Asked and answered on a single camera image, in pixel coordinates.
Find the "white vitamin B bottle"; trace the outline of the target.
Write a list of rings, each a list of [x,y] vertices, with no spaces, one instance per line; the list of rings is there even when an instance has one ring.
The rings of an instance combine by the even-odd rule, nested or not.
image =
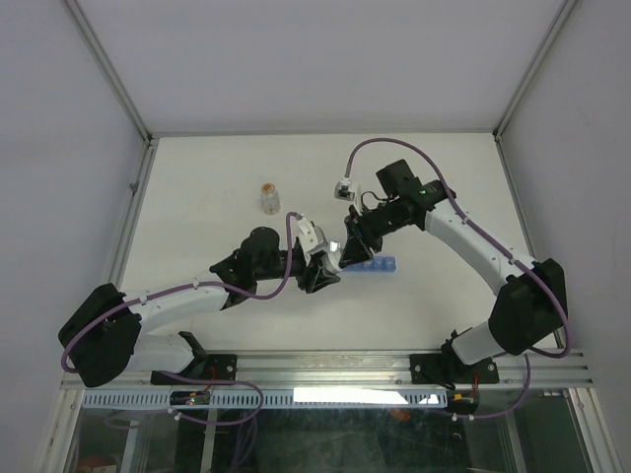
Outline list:
[[[343,247],[338,241],[330,241],[326,249],[325,265],[327,269],[333,273],[342,271],[340,266]]]

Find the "blue weekly pill organizer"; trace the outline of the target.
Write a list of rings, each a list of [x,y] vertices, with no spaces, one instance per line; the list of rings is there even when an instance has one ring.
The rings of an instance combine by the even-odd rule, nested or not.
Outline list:
[[[393,273],[396,271],[396,258],[390,255],[376,255],[371,260],[346,266],[343,271],[352,273]]]

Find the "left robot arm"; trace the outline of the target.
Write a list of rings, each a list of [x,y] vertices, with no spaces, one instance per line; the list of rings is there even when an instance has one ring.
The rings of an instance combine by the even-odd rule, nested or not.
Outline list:
[[[58,333],[61,366],[88,388],[124,372],[171,372],[189,383],[209,378],[207,352],[191,332],[160,335],[158,329],[279,295],[278,290],[259,293],[261,281],[284,287],[294,279],[301,291],[315,293],[339,282],[341,252],[320,228],[302,221],[287,249],[281,249],[276,231],[259,227],[231,255],[170,288],[123,293],[112,283],[100,285]]]

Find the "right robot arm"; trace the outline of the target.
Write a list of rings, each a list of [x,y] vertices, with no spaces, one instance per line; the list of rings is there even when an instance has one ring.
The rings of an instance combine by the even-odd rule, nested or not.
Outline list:
[[[505,246],[470,219],[441,179],[422,182],[404,160],[380,169],[377,178],[386,196],[374,209],[363,204],[359,185],[348,175],[335,186],[335,198],[350,204],[341,266],[373,259],[385,236],[415,226],[453,250],[496,298],[487,321],[453,332],[439,355],[413,363],[422,382],[452,389],[482,379],[494,357],[535,349],[543,338],[566,328],[565,277],[556,261],[538,262]]]

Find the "clear jar with gold lid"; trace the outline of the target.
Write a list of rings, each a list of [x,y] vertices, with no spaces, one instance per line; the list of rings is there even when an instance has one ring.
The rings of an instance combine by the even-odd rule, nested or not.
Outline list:
[[[267,215],[275,215],[280,211],[280,197],[273,183],[266,182],[261,185],[260,205]]]

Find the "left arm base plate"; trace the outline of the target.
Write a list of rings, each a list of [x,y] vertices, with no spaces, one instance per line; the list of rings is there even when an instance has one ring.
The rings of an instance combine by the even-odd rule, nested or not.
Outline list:
[[[206,354],[195,358],[181,372],[167,374],[153,371],[150,377],[152,385],[209,385],[212,381],[233,381],[238,371],[236,354]]]

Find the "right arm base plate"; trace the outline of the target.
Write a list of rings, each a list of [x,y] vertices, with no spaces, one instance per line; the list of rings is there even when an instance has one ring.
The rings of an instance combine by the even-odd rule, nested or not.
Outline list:
[[[409,370],[413,384],[436,384],[455,389],[457,384],[498,384],[497,365],[490,358],[465,365],[457,357],[443,353],[411,354]]]

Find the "right aluminium frame post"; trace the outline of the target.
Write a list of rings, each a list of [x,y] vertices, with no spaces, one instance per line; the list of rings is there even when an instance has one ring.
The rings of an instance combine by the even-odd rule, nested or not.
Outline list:
[[[531,88],[552,48],[556,44],[560,35],[564,32],[568,22],[579,5],[580,1],[578,0],[563,0],[561,2],[541,41],[539,42],[534,55],[528,62],[517,87],[507,103],[507,106],[493,129],[492,135],[496,142],[502,140],[502,136],[507,131],[513,117],[526,97],[528,90]]]

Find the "aluminium frame post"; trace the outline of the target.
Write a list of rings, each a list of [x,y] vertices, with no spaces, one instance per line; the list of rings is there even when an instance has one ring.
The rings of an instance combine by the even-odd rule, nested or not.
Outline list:
[[[92,25],[85,9],[77,0],[62,0],[61,4],[67,12],[81,40],[86,44],[94,62],[103,75],[105,82],[122,108],[132,128],[145,143],[151,143],[153,135],[141,116],[136,104],[118,74],[109,54]]]
[[[534,55],[528,62],[517,87],[507,103],[507,106],[493,129],[492,135],[496,142],[502,140],[502,136],[507,131],[513,117],[526,97],[528,90],[531,88],[552,48],[556,44],[560,35],[564,32],[568,22],[579,5],[580,1],[578,0],[563,0],[561,2],[541,41],[539,42]]]

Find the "aluminium mounting rail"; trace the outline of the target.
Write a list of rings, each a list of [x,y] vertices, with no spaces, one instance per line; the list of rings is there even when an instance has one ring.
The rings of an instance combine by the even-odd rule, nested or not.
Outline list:
[[[413,384],[409,370],[411,354],[441,353],[439,350],[374,350],[374,351],[210,351],[208,354],[236,354],[238,371],[233,381],[212,381],[220,387],[247,388],[253,384],[261,390],[295,387],[361,387],[371,389],[442,389],[436,384]],[[498,384],[477,384],[482,390],[521,389],[529,379],[532,389],[559,390],[594,386],[586,359],[575,350],[562,359],[552,359],[532,351],[522,356],[505,355],[492,358],[497,365]],[[152,385],[152,372],[124,372],[102,386],[115,388],[158,388],[175,390],[198,389],[209,385]],[[457,384],[466,390],[470,384]]]

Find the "left aluminium frame post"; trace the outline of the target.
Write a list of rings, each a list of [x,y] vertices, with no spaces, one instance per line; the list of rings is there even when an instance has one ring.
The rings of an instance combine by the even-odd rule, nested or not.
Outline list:
[[[85,9],[77,0],[62,0],[61,4],[67,12],[81,40],[86,44],[94,62],[103,75],[105,82],[122,108],[132,128],[145,143],[151,143],[153,135],[141,116],[136,104],[118,74],[109,54],[92,25]]]

